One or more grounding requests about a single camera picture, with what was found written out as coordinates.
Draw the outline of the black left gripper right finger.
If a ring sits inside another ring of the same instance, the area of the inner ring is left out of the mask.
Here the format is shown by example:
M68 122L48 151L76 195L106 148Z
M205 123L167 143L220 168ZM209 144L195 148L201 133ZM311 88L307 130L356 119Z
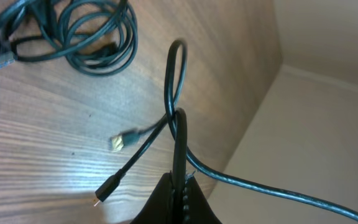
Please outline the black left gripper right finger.
M187 178L183 189L184 224L222 224L212 211L194 176Z

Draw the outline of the black cable gold plug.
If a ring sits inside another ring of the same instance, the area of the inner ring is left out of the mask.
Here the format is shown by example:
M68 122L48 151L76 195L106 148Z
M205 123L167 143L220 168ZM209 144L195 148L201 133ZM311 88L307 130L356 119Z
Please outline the black cable gold plug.
M119 186L130 168L143 156L146 150L155 141L164 127L168 126L175 142L173 154L173 169L170 172L172 178L173 193L173 213L172 223L182 223L182 197L187 178L194 176L186 172L186 164L191 164L196 170L204 175L243 189L253 190L258 193L271 195L273 197L284 198L295 202L311 205L323 210L327 210L338 215L350 218L358 222L358 212L350 208L338 205L327 200L312 197L309 195L293 192L290 190L279 189L268 185L258 184L231 175L223 174L202 163L191 152L188 147L188 126L186 113L177 107L181 89L186 75L187 66L187 45L184 40L175 40L168 51L167 66L164 84L164 107L165 114L154 125L145 130L132 129L114 137L114 140L123 146L130 145L139 140L144 134L148 138L129 161L119 169L114 175L110 176L96 191L95 196L98 202L105 201Z

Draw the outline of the black cable blue USB plug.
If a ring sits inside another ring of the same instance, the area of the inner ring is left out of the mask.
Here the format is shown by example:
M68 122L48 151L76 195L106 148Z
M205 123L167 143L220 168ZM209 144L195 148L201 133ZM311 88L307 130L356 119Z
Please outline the black cable blue USB plug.
M126 0L76 0L57 13L58 1L15 1L0 12L0 68L13 62L36 63L63 57L78 72L110 77L134 60L137 18ZM17 47L44 40L54 49L39 56Z

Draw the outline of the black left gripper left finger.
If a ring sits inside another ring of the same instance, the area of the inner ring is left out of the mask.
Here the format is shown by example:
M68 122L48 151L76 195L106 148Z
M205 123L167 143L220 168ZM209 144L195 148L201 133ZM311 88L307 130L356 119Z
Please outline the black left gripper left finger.
M164 173L149 199L131 224L171 224L173 213L171 173Z

